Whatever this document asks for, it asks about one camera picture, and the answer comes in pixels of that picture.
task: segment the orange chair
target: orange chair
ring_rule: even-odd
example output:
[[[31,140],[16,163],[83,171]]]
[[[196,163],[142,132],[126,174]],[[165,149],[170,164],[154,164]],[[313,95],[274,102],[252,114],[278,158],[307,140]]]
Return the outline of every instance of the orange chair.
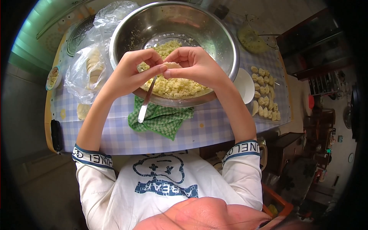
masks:
[[[284,208],[281,212],[279,212],[277,215],[272,214],[272,212],[263,204],[262,211],[265,212],[267,215],[269,215],[272,218],[275,218],[277,216],[287,216],[290,214],[290,212],[293,210],[294,206],[288,202],[286,202],[279,194],[275,193],[272,189],[267,187],[264,183],[262,183],[262,190],[263,195],[267,193],[272,197],[273,200],[275,200],[277,203],[281,204]]]

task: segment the clear plastic bag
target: clear plastic bag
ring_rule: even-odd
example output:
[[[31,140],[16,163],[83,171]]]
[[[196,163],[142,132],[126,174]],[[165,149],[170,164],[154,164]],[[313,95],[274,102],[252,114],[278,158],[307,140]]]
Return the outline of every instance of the clear plastic bag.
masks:
[[[64,86],[78,103],[92,104],[113,72],[109,60],[112,34],[121,20],[138,8],[134,2],[115,1],[96,14],[94,26],[77,47],[65,75]]]

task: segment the table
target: table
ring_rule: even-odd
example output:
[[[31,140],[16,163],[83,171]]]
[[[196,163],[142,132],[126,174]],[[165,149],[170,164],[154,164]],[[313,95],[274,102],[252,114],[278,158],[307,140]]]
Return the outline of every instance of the table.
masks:
[[[236,25],[241,23],[239,20],[234,21],[229,24],[233,33]],[[72,29],[71,27],[64,34],[53,63],[54,66],[60,66],[60,74],[63,77],[73,60],[67,55],[65,49],[66,40]],[[241,68],[247,69],[248,65],[264,67],[278,79],[277,82],[288,85],[287,73],[280,52],[269,51],[252,55],[246,52],[240,44],[239,48]],[[64,79],[56,89],[48,91],[46,97],[45,134],[47,145],[53,152],[55,150],[52,146],[50,130],[52,119],[60,121],[64,139],[63,151],[65,152],[73,150],[79,129],[83,124],[83,121],[77,117],[77,102],[63,85]],[[279,99],[275,101],[278,103],[281,114],[289,115],[283,124],[293,120],[288,86],[287,89],[287,91],[283,89],[285,93],[279,93],[277,95]],[[101,151],[110,155],[147,154],[199,148],[234,140],[229,120],[218,100],[196,106],[193,118],[183,122],[174,141],[151,131],[133,131],[128,126],[128,115],[133,108],[134,95],[132,93],[118,98],[113,103],[102,132]],[[282,125],[282,123],[276,124],[260,120],[255,120],[255,124],[258,133]]]

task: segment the small bowl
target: small bowl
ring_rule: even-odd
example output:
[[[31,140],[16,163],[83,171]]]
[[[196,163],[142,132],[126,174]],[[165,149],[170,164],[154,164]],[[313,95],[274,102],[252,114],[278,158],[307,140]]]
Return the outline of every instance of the small bowl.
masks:
[[[57,68],[58,74],[56,76],[56,80],[54,81],[54,83],[51,83],[51,76],[52,76],[52,71]],[[60,76],[60,66],[55,66],[54,68],[52,68],[49,72],[49,75],[47,76],[47,80],[46,80],[46,90],[52,90],[53,88],[56,88],[59,86],[61,82],[61,76]]]
[[[240,93],[244,104],[248,104],[254,97],[254,82],[252,77],[243,68],[239,68],[238,75],[236,75],[234,85]]]

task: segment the spoon handle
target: spoon handle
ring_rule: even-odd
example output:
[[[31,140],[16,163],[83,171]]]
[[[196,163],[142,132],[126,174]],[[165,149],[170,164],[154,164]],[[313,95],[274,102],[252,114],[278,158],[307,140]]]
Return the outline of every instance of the spoon handle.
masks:
[[[138,122],[139,123],[142,123],[143,120],[144,120],[144,116],[146,116],[147,106],[148,106],[148,103],[149,103],[149,99],[151,98],[151,95],[152,95],[152,90],[153,90],[153,86],[155,85],[156,78],[157,78],[157,76],[154,77],[154,79],[151,83],[151,86],[149,87],[149,90],[147,91],[146,97],[144,98],[141,110],[139,111],[139,114],[138,114]]]

